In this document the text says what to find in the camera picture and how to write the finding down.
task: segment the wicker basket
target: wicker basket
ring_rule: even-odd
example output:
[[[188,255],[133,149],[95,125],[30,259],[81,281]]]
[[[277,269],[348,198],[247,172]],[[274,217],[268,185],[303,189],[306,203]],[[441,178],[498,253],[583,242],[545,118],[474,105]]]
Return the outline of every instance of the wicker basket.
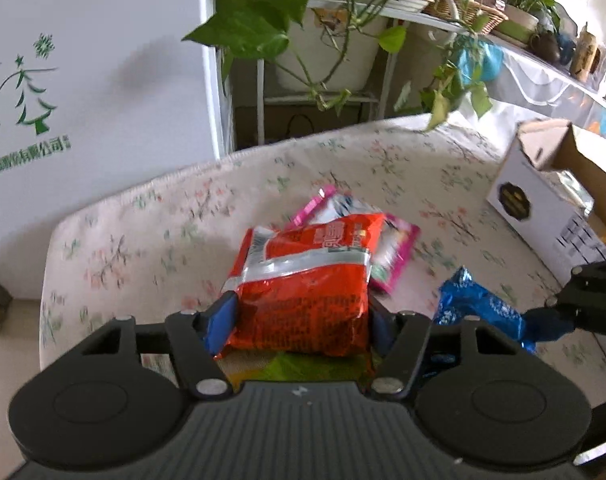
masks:
[[[490,16],[490,21],[481,29],[481,31],[479,31],[479,34],[489,34],[496,25],[508,19],[500,10],[479,4],[472,0],[467,2],[465,0],[453,1],[457,6],[457,9],[459,9],[459,19],[468,25],[472,25],[479,14],[487,14]],[[430,16],[434,16],[435,18],[442,18],[443,20],[451,20],[453,18],[446,0],[434,0],[434,3],[429,4],[423,12],[430,14]]]

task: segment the white cabinet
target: white cabinet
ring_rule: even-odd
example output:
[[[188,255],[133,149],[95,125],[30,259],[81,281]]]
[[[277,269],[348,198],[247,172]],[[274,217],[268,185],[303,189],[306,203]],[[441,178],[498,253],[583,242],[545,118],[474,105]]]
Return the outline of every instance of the white cabinet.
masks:
[[[0,282],[15,297],[40,297],[65,215],[231,148],[215,51],[180,41],[213,2],[0,0]]]

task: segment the floral tablecloth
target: floral tablecloth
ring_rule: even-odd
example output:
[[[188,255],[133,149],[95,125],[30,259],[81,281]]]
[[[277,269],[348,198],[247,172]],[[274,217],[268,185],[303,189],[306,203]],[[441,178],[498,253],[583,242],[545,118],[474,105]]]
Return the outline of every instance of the floral tablecloth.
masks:
[[[421,227],[397,307],[433,310],[436,287],[461,265],[519,311],[541,306],[558,283],[485,200],[502,154],[473,130],[414,128],[412,118],[387,120],[246,150],[68,217],[49,247],[41,366],[112,316],[150,323],[204,309],[246,228],[283,226],[323,184]],[[405,295],[413,283],[430,293]],[[576,331],[537,352],[592,405],[606,401],[606,359],[592,334]]]

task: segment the cardboard box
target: cardboard box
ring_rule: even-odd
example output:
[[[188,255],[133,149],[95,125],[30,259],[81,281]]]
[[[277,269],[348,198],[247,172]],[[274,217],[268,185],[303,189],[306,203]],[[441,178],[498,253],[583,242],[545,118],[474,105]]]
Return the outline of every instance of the cardboard box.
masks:
[[[545,171],[569,170],[594,199],[586,218]],[[561,285],[573,267],[606,260],[606,139],[566,120],[518,126],[488,202],[534,250]],[[606,352],[606,337],[597,336]]]

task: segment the green tree logo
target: green tree logo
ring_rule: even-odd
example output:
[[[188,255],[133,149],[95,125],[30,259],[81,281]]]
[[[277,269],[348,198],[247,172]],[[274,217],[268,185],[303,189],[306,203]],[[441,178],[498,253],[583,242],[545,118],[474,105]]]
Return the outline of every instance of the green tree logo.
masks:
[[[41,34],[38,37],[38,40],[33,44],[36,57],[47,59],[49,54],[54,50],[54,43],[52,42],[52,35],[49,34],[45,36]],[[35,85],[33,81],[33,75],[39,72],[52,72],[56,70],[55,68],[25,68],[24,66],[24,57],[16,56],[14,63],[16,64],[16,72],[8,76],[5,81],[3,81],[0,85],[0,93],[3,87],[9,83],[12,79],[17,78],[16,89],[20,88],[20,97],[18,102],[16,103],[15,108],[20,108],[22,106],[22,112],[19,116],[16,124],[23,124],[24,126],[34,126],[36,134],[39,136],[49,131],[49,126],[45,123],[45,120],[51,115],[53,110],[56,110],[54,105],[49,104],[42,98],[42,94],[44,94],[47,89],[40,88]],[[29,94],[36,96],[36,102],[38,106],[40,106],[41,110],[36,117],[28,118],[28,110],[27,105],[25,104],[25,95],[26,92]]]

